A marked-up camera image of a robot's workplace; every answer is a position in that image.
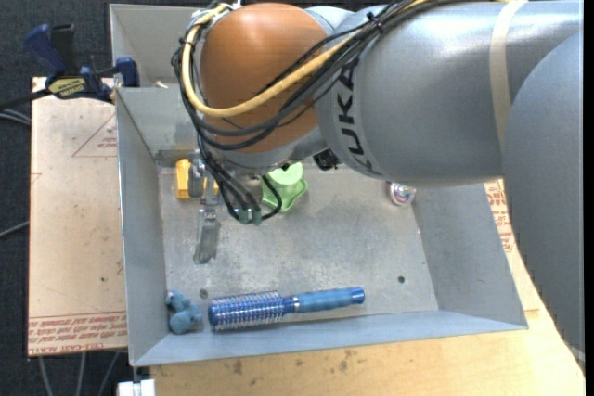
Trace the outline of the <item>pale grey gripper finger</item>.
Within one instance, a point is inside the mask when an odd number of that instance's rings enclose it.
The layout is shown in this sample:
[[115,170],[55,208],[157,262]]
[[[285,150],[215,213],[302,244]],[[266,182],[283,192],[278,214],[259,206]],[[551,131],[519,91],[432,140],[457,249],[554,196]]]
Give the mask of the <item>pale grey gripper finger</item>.
[[194,263],[206,264],[216,258],[220,223],[215,215],[200,217]]

